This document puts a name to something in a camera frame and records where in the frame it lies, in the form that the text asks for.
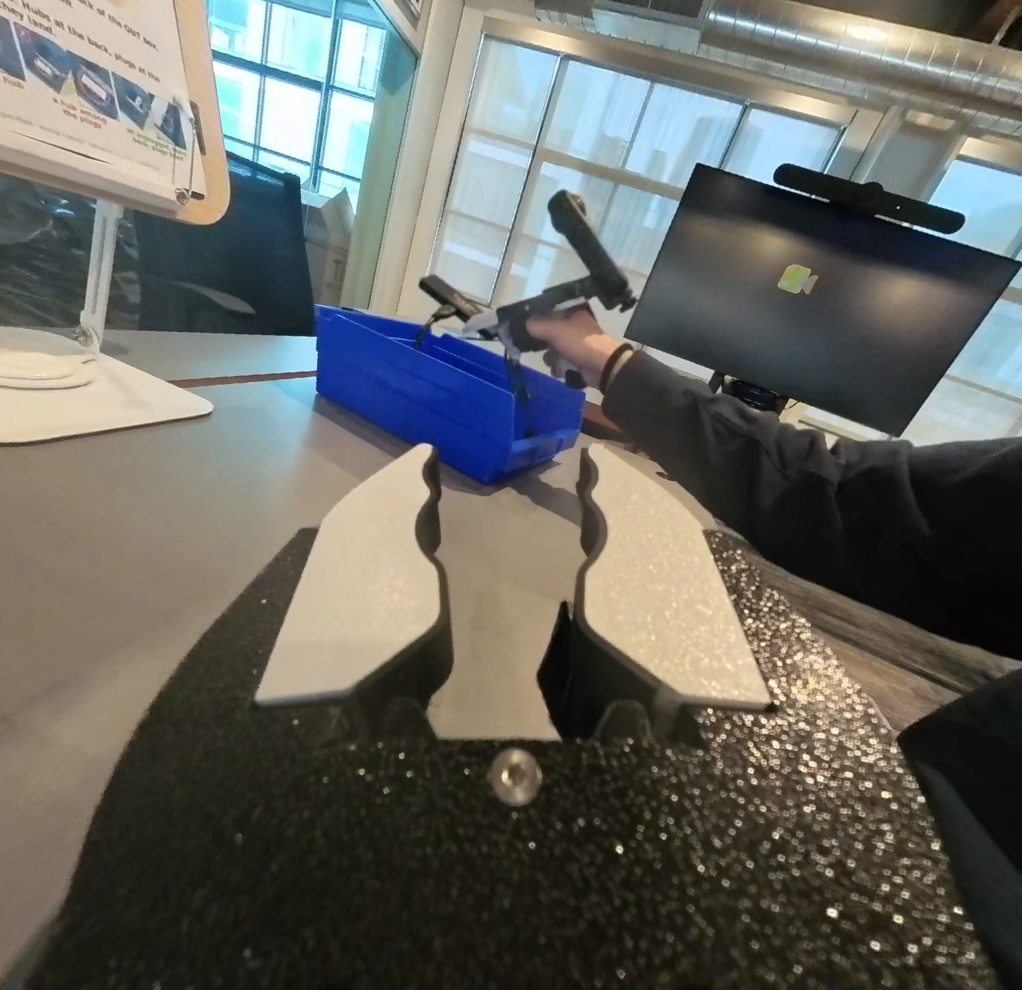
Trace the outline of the black monitor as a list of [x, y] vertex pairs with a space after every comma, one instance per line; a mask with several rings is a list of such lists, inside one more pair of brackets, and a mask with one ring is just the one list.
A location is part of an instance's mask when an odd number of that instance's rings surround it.
[[625, 336], [899, 436], [1019, 270], [950, 235], [697, 164]]

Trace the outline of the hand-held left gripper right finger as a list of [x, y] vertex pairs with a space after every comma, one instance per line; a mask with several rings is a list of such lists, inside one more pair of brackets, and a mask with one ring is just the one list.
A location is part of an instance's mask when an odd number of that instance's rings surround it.
[[644, 690], [766, 710], [771, 695], [697, 515], [600, 444], [580, 451], [578, 497], [580, 635]]

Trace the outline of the person's right forearm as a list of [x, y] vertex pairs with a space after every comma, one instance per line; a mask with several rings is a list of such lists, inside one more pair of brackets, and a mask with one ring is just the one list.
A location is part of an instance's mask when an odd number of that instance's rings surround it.
[[614, 373], [603, 410], [766, 560], [1020, 660], [1019, 438], [828, 445], [640, 352]]

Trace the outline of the black usb hub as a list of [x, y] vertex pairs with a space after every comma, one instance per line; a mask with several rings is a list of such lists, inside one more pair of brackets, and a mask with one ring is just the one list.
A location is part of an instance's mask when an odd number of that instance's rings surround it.
[[421, 277], [418, 287], [439, 305], [435, 311], [439, 318], [455, 317], [462, 322], [468, 322], [487, 311], [485, 307], [455, 289], [437, 275]]

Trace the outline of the black monitor stand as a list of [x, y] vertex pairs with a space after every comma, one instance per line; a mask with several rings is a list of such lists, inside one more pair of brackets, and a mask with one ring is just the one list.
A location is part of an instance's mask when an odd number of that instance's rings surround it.
[[754, 383], [730, 377], [722, 371], [713, 372], [707, 385], [712, 393], [731, 396], [754, 410], [770, 412], [777, 416], [782, 415], [789, 405], [795, 403]]

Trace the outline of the dark cloth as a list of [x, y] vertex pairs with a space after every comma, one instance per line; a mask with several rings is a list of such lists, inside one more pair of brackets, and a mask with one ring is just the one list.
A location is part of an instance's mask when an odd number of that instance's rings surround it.
[[954, 882], [1007, 988], [1021, 987], [1021, 671], [897, 736]]

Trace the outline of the white cardboard box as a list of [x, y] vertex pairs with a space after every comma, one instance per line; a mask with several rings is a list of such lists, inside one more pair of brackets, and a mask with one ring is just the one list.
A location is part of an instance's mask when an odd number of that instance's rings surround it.
[[304, 244], [309, 265], [313, 301], [340, 307], [355, 223], [349, 190], [330, 198], [309, 194], [304, 205]]

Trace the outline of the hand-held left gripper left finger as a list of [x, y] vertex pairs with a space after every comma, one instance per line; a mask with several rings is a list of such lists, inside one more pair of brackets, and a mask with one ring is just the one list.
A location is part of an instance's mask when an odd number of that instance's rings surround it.
[[292, 707], [359, 694], [427, 706], [453, 666], [436, 450], [418, 444], [327, 512], [254, 702]]

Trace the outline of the instruction sheet on stand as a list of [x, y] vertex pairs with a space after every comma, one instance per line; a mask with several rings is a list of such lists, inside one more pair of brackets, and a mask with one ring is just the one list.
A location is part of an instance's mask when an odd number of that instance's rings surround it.
[[[215, 85], [212, 70], [212, 81]], [[191, 204], [198, 221], [149, 209], [122, 206], [51, 183], [2, 172], [2, 227], [25, 230], [45, 206], [36, 186], [82, 195], [94, 202], [92, 238], [84, 305], [69, 336], [2, 325], [1, 442], [28, 445], [138, 429], [210, 415], [208, 400], [102, 353], [109, 292], [122, 214], [149, 213], [172, 221], [205, 226], [218, 222], [230, 200], [227, 157], [219, 103], [224, 172], [204, 202]]]

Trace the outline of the black chair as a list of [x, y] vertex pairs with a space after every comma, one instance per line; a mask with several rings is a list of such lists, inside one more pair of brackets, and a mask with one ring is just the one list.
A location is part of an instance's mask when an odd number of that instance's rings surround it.
[[134, 214], [138, 329], [312, 337], [316, 310], [297, 175], [228, 153], [225, 215]]

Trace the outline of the person's right hand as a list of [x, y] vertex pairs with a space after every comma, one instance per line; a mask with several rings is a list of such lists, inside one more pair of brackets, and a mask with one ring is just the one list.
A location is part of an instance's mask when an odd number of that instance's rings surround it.
[[587, 308], [559, 317], [532, 317], [526, 329], [545, 346], [543, 361], [551, 374], [578, 389], [605, 392], [633, 353], [628, 342], [604, 332]]

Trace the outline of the instruction poster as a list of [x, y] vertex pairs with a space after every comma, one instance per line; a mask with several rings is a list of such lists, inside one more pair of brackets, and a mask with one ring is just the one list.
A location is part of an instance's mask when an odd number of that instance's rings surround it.
[[203, 0], [1, 0], [2, 172], [198, 221], [224, 172]]

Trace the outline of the black video bar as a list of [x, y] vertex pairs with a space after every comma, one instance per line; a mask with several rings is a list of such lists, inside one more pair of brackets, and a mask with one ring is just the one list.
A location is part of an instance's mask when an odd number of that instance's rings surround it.
[[787, 190], [809, 195], [852, 213], [883, 218], [944, 235], [960, 232], [963, 213], [953, 211], [887, 191], [879, 182], [855, 182], [798, 164], [780, 164], [773, 182]]

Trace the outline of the silver ventilation duct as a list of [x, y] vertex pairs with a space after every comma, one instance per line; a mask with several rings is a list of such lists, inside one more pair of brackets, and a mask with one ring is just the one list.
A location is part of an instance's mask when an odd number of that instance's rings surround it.
[[794, 0], [533, 0], [545, 23], [1020, 139], [1020, 51]]

